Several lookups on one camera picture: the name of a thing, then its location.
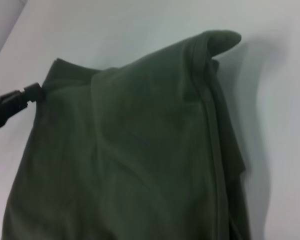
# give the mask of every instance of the clip jaw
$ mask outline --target clip jaw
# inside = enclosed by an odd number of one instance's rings
[[[24,88],[24,92],[12,91],[0,96],[0,128],[7,120],[21,110],[27,108],[28,102],[42,102],[44,91],[38,83]]]

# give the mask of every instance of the dark green cloth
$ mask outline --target dark green cloth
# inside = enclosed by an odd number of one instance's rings
[[[2,239],[250,239],[212,60],[240,40],[209,31],[103,71],[55,61]]]

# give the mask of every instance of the white wall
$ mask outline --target white wall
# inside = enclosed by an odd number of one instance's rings
[[[208,29],[243,36],[220,58],[220,79],[254,239],[300,240],[300,0],[29,0],[0,54],[0,94],[42,83],[57,57],[122,66]],[[0,232],[34,113],[0,129]]]
[[[24,5],[25,1],[22,0],[0,0],[0,50],[4,46]]]

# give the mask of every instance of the folded cloth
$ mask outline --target folded cloth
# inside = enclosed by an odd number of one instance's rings
[[[245,170],[208,31],[121,68],[56,60],[2,240],[248,240]]]

